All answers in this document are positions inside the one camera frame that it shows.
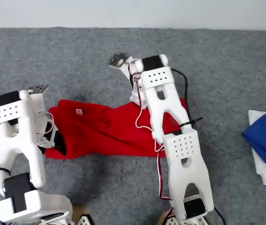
metal bracket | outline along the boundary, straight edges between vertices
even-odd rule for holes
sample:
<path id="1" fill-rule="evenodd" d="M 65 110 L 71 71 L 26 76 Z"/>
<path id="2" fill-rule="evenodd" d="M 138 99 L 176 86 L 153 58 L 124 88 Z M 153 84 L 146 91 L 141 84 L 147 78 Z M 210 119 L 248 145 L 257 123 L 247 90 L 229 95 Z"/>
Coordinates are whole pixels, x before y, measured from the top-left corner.
<path id="1" fill-rule="evenodd" d="M 126 63 L 129 57 L 130 55 L 126 53 L 116 53 L 110 58 L 110 60 L 108 61 L 108 65 L 111 67 L 120 68 L 124 63 Z"/>
<path id="2" fill-rule="evenodd" d="M 164 225 L 180 225 L 179 221 L 175 217 L 169 218 Z M 205 217 L 199 217 L 194 219 L 185 220 L 181 225 L 209 225 L 208 220 Z"/>
<path id="3" fill-rule="evenodd" d="M 47 88 L 48 88 L 47 84 L 42 84 L 42 85 L 32 85 L 27 90 L 29 91 L 30 94 L 43 94 L 44 92 L 46 92 Z"/>

red wire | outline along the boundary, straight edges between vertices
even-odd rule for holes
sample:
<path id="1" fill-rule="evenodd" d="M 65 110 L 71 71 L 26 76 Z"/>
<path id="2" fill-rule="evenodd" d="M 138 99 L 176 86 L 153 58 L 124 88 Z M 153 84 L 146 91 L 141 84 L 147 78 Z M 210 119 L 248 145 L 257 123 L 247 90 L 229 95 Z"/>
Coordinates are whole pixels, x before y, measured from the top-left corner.
<path id="1" fill-rule="evenodd" d="M 160 186 L 159 186 L 159 197 L 162 200 L 172 200 L 169 197 L 163 197 L 162 196 L 162 191 L 163 191 L 163 179 L 162 179 L 162 171 L 161 171 L 161 163 L 160 163 L 160 152 L 158 151 L 157 154 L 157 167 L 158 167 L 158 173 L 159 173 L 159 179 L 160 179 Z"/>

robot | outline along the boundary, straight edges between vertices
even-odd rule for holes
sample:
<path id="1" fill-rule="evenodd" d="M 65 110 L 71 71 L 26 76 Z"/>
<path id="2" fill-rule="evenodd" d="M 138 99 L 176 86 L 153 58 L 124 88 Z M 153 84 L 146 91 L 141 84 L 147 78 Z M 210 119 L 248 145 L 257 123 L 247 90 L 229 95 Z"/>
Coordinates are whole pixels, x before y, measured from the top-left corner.
<path id="1" fill-rule="evenodd" d="M 208 169 L 200 152 L 198 133 L 191 126 L 175 88 L 165 55 L 134 59 L 127 54 L 114 55 L 108 64 L 121 70 L 132 87 L 130 100 L 148 107 L 152 136 L 164 146 L 169 172 L 171 210 L 164 225 L 207 225 L 205 216 L 214 209 Z M 72 204 L 63 195 L 37 190 L 46 183 L 42 151 L 66 147 L 54 118 L 45 112 L 43 94 L 47 85 L 31 86 L 0 96 L 0 221 L 41 225 L 75 225 L 71 221 Z M 170 113 L 181 129 L 164 134 L 163 114 Z M 30 173 L 11 176 L 17 154 L 23 153 Z M 199 195 L 184 198 L 188 184 L 194 183 Z M 82 215 L 79 225 L 93 225 L 90 215 Z"/>

white wire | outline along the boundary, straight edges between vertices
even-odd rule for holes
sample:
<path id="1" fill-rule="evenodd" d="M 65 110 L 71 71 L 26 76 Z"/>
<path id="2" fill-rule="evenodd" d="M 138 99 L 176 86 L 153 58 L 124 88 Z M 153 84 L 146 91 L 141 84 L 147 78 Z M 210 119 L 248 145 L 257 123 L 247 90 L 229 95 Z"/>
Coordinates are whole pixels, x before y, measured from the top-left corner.
<path id="1" fill-rule="evenodd" d="M 142 109 L 142 100 L 141 100 L 141 98 L 140 98 L 140 113 L 139 113 L 139 115 L 138 115 L 137 118 L 136 118 L 135 126 L 136 126 L 137 128 L 146 128 L 146 129 L 149 129 L 149 130 L 151 131 L 152 135 L 153 135 L 153 134 L 154 134 L 153 129 L 151 129 L 151 128 L 148 127 L 148 126 L 138 126 L 138 124 L 137 124 L 137 123 L 138 123 L 138 120 L 139 120 L 139 118 L 140 118 L 140 116 L 141 116 L 141 114 L 142 114 L 142 111 L 143 111 L 143 109 Z M 155 152 L 159 152 L 159 151 L 161 151 L 161 149 L 163 148 L 163 144 L 162 144 L 161 147 L 157 150 L 157 141 L 156 141 L 155 138 L 153 138 L 153 139 L 154 139 L 154 141 L 155 141 L 155 147 L 154 147 Z"/>
<path id="2" fill-rule="evenodd" d="M 48 134 L 49 132 L 51 132 L 53 130 L 53 127 L 54 127 L 53 115 L 50 112 L 38 112 L 38 113 L 48 114 L 48 115 L 50 115 L 52 117 L 52 121 L 51 121 L 52 127 L 48 131 L 46 131 L 44 133 L 37 133 L 38 135 L 46 135 L 46 134 Z"/>

white 3d-printed bracket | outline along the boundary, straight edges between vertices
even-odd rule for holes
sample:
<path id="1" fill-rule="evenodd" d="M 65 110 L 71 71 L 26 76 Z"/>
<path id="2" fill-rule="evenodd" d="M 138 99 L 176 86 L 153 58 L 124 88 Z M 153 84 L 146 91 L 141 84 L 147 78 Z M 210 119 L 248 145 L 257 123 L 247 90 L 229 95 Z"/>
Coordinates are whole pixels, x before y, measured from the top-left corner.
<path id="1" fill-rule="evenodd" d="M 0 167 L 11 170 L 15 157 L 23 153 L 30 164 L 30 181 L 34 187 L 45 185 L 42 153 L 36 145 L 33 102 L 26 90 L 19 92 L 20 101 L 0 106 Z M 8 121 L 18 119 L 18 133 Z M 4 195 L 3 181 L 9 175 L 0 171 L 0 194 Z"/>

